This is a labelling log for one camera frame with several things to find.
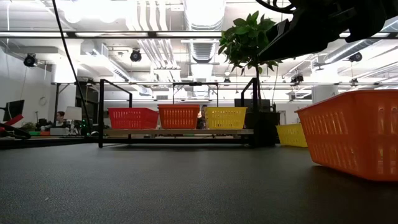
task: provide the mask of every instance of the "person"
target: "person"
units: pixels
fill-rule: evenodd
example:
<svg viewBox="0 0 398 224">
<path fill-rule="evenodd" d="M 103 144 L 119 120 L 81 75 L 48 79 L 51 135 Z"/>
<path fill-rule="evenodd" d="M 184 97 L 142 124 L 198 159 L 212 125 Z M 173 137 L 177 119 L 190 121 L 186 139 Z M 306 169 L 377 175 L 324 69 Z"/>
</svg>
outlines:
<svg viewBox="0 0 398 224">
<path fill-rule="evenodd" d="M 57 121 L 55 123 L 55 126 L 57 128 L 65 128 L 67 126 L 67 121 L 63 118 L 65 116 L 65 112 L 63 111 L 58 111 L 57 112 Z"/>
<path fill-rule="evenodd" d="M 206 129 L 206 108 L 207 105 L 201 107 L 201 116 L 198 114 L 197 129 Z"/>
</svg>

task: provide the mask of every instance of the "gray floor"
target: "gray floor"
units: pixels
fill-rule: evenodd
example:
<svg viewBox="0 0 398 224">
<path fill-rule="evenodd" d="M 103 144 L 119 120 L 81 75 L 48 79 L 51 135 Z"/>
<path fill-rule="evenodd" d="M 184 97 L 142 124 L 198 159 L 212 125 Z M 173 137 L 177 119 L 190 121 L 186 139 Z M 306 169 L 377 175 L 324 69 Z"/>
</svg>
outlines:
<svg viewBox="0 0 398 224">
<path fill-rule="evenodd" d="M 398 184 L 306 149 L 95 144 L 0 151 L 0 223 L 398 223 Z"/>
</svg>

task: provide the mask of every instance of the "laundry basket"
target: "laundry basket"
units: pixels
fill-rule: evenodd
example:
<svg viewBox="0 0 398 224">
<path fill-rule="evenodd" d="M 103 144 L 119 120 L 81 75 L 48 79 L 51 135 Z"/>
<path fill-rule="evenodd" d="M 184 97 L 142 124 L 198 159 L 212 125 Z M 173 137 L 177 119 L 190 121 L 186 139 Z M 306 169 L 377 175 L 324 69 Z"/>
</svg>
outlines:
<svg viewBox="0 0 398 224">
<path fill-rule="evenodd" d="M 148 108 L 109 108 L 113 129 L 155 129 L 158 112 Z"/>
<path fill-rule="evenodd" d="M 398 181 L 398 90 L 349 91 L 297 113 L 314 162 Z"/>
<path fill-rule="evenodd" d="M 276 128 L 282 145 L 308 147 L 301 124 L 278 125 Z"/>
<path fill-rule="evenodd" d="M 243 129 L 246 107 L 207 107 L 208 129 Z"/>
<path fill-rule="evenodd" d="M 196 129 L 200 105 L 158 105 L 163 129 Z"/>
</svg>

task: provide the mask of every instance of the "red object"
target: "red object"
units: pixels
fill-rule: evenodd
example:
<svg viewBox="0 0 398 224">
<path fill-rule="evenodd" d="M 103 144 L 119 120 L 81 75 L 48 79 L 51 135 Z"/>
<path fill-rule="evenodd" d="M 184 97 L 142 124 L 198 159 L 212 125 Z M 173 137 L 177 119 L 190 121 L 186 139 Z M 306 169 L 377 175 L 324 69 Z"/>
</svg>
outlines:
<svg viewBox="0 0 398 224">
<path fill-rule="evenodd" d="M 6 121 L 4 124 L 8 126 L 12 126 L 13 124 L 17 123 L 18 121 L 24 119 L 23 115 L 17 115 L 13 117 L 11 120 Z"/>
<path fill-rule="evenodd" d="M 113 129 L 155 129 L 158 117 L 147 108 L 109 108 Z"/>
<path fill-rule="evenodd" d="M 49 136 L 50 135 L 50 131 L 41 131 L 40 135 L 41 136 Z"/>
<path fill-rule="evenodd" d="M 313 162 L 398 181 L 398 90 L 349 91 L 297 113 Z"/>
<path fill-rule="evenodd" d="M 200 105 L 158 105 L 163 129 L 196 129 Z"/>
</svg>

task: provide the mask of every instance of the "plant stem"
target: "plant stem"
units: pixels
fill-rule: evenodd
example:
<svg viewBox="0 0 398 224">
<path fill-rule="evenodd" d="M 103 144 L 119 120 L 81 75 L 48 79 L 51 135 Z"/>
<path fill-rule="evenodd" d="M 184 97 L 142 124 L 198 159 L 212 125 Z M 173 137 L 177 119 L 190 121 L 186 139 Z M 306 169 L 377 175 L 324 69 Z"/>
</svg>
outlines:
<svg viewBox="0 0 398 224">
<path fill-rule="evenodd" d="M 260 71 L 259 66 L 256 66 L 256 78 L 257 78 L 257 91 L 258 91 L 258 100 L 259 100 L 259 110 L 261 111 L 261 85 L 260 85 Z"/>
</svg>

